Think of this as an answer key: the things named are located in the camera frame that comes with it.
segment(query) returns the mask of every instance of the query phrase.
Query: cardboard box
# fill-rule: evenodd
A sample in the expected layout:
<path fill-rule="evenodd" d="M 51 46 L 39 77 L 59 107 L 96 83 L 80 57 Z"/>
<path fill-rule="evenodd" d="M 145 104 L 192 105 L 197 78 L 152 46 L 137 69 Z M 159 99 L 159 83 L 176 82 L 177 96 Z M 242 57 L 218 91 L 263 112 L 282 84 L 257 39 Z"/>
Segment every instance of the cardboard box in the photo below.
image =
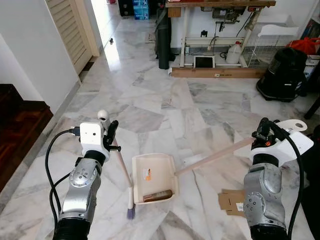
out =
<path fill-rule="evenodd" d="M 133 6 L 145 6 L 148 5 L 148 0 L 132 0 Z"/>
<path fill-rule="evenodd" d="M 194 68 L 173 67 L 171 76 L 175 78 L 230 78 L 230 79 L 260 79 L 266 68 Z"/>
<path fill-rule="evenodd" d="M 150 17 L 149 6 L 133 6 L 134 19 L 136 20 L 147 20 Z"/>
<path fill-rule="evenodd" d="M 304 75 L 307 80 L 311 77 L 312 73 L 314 72 L 316 66 L 320 62 L 319 55 L 308 55 L 308 58 L 305 63 Z"/>
<path fill-rule="evenodd" d="M 226 190 L 218 194 L 221 210 L 225 210 L 227 215 L 246 217 L 244 213 L 244 190 Z"/>

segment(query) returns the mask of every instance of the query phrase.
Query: wire rack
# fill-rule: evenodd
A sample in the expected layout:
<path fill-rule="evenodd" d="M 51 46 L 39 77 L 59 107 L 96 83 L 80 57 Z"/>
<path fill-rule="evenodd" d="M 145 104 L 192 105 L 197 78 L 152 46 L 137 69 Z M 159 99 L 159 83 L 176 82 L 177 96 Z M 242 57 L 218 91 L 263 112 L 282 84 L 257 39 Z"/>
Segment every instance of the wire rack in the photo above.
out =
<path fill-rule="evenodd" d="M 259 37 L 260 29 L 261 26 L 258 26 L 252 31 L 242 53 L 249 68 L 267 68 L 277 51 L 295 38 L 292 35 L 262 35 Z"/>

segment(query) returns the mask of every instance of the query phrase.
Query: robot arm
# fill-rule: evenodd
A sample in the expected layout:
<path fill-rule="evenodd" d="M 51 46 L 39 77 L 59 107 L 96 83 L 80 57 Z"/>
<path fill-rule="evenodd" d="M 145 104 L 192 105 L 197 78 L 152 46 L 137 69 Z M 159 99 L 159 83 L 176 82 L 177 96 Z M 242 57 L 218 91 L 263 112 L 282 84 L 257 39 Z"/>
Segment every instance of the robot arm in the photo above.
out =
<path fill-rule="evenodd" d="M 80 124 L 82 154 L 69 176 L 69 190 L 59 213 L 54 240 L 87 240 L 97 205 L 96 194 L 101 184 L 102 166 L 109 160 L 118 121 Z"/>
<path fill-rule="evenodd" d="M 277 125 L 284 127 L 283 122 Z M 284 134 L 293 140 L 300 154 L 313 146 L 308 137 L 295 131 L 295 126 L 289 124 L 286 130 L 279 129 L 272 128 L 270 121 L 264 118 L 258 130 L 252 134 L 256 140 L 251 148 L 252 167 L 244 177 L 243 209 L 253 240 L 289 239 L 285 208 L 281 202 L 282 173 L 279 165 L 297 157 L 288 140 L 283 137 Z"/>

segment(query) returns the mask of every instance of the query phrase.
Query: broom handle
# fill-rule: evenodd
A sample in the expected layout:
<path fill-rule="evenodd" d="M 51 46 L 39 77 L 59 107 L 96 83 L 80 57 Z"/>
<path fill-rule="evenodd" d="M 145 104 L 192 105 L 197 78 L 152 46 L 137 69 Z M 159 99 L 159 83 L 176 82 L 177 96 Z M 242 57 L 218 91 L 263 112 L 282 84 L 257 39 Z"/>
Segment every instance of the broom handle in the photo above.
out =
<path fill-rule="evenodd" d="M 113 145 L 114 145 L 114 146 L 118 146 L 118 143 L 117 143 L 116 138 L 113 139 Z M 129 177 L 129 174 L 128 174 L 128 171 L 127 171 L 127 168 L 126 168 L 124 159 L 122 158 L 122 154 L 121 154 L 121 152 L 119 152 L 119 151 L 116 151 L 115 154 L 116 154 L 116 157 L 118 158 L 118 161 L 119 161 L 119 163 L 120 163 L 120 166 L 121 166 L 121 168 L 122 168 L 122 170 L 123 170 L 123 172 L 124 172 L 124 175 L 125 175 L 125 178 L 126 178 L 128 187 L 131 188 L 131 187 L 132 187 L 131 179 L 130 179 L 130 177 Z"/>
<path fill-rule="evenodd" d="M 176 171 L 174 173 L 174 175 L 179 176 L 179 175 L 184 174 L 186 172 L 189 172 L 193 169 L 199 168 L 203 164 L 210 163 L 218 158 L 221 158 L 222 156 L 224 156 L 226 154 L 233 153 L 235 150 L 238 150 L 238 149 L 243 148 L 249 144 L 252 144 L 254 142 L 254 140 L 256 140 L 256 139 L 253 137 L 248 137 L 242 141 L 239 141 L 239 142 L 233 144 L 232 146 L 229 146 L 221 151 L 218 151 L 218 152 L 206 157 L 205 159 L 202 159 L 194 164 L 191 164 L 190 166 L 187 166 L 186 168 L 183 168 L 179 171 Z"/>

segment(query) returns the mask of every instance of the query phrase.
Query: louvered door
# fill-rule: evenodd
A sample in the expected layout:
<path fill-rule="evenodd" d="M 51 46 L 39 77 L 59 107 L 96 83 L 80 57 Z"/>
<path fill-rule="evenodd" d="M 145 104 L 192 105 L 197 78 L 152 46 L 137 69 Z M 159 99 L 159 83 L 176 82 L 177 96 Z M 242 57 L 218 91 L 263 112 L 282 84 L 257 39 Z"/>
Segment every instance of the louvered door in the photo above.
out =
<path fill-rule="evenodd" d="M 46 0 L 54 23 L 76 72 L 79 74 L 92 57 L 75 0 Z"/>

